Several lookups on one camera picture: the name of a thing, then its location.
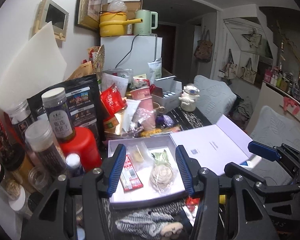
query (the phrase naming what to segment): purple item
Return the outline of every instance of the purple item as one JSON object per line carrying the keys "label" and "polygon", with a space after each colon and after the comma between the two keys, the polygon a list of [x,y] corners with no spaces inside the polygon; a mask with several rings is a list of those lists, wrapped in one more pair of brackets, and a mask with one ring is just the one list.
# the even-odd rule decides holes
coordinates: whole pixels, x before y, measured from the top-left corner
{"label": "purple item", "polygon": [[163,127],[172,127],[174,126],[174,121],[168,115],[158,115],[155,119],[156,125],[160,125]]}

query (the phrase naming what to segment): white cutting board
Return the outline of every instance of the white cutting board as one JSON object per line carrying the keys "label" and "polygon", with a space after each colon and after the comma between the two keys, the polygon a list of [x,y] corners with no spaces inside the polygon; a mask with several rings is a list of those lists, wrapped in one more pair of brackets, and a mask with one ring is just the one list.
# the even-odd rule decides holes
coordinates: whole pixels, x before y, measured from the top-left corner
{"label": "white cutting board", "polygon": [[12,105],[62,82],[66,66],[49,22],[27,42],[2,75],[0,108],[8,110]]}

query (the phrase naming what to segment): red and white packet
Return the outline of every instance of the red and white packet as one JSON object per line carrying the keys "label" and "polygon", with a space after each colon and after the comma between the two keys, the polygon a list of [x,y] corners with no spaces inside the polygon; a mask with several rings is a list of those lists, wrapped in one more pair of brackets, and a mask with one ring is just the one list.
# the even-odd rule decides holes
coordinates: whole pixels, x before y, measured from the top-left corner
{"label": "red and white packet", "polygon": [[123,165],[120,181],[124,192],[143,187],[143,184],[141,183],[136,171],[134,170],[128,155],[126,155],[126,160]]}

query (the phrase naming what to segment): black power cord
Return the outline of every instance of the black power cord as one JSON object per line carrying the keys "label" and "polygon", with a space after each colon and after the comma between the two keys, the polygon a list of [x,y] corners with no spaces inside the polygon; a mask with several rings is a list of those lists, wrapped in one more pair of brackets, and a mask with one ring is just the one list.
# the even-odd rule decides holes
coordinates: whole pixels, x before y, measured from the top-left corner
{"label": "black power cord", "polygon": [[131,49],[130,49],[130,51],[127,53],[127,55],[125,55],[124,57],[123,57],[123,59],[122,60],[120,60],[119,61],[119,63],[115,66],[115,68],[117,68],[117,66],[130,54],[130,52],[132,51],[132,48],[133,48],[133,42],[134,42],[134,39],[137,37],[137,36],[139,36],[139,34],[138,35],[136,35],[134,38],[133,38],[133,40],[132,40],[132,43],[131,43]]}

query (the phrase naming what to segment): mint green kettle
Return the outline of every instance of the mint green kettle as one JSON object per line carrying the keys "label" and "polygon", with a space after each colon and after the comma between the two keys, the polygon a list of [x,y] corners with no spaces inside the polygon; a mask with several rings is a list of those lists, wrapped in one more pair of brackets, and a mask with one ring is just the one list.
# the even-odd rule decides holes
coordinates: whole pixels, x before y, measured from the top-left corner
{"label": "mint green kettle", "polygon": [[[133,35],[150,36],[151,30],[155,30],[158,27],[158,13],[148,10],[138,10],[135,14],[136,19],[142,19],[142,23],[134,25]],[[154,27],[152,27],[152,16],[154,16]]]}

